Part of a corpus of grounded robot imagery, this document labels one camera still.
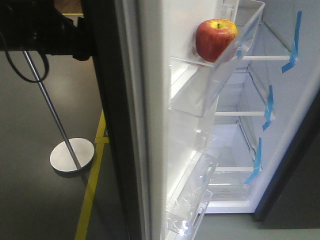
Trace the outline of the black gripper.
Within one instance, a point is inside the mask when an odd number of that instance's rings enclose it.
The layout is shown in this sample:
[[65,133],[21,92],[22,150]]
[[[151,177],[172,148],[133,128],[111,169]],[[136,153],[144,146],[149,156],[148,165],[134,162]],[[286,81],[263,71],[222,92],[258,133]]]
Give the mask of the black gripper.
[[52,0],[2,0],[0,50],[38,51],[78,61],[92,56],[85,19],[74,22],[59,12]]

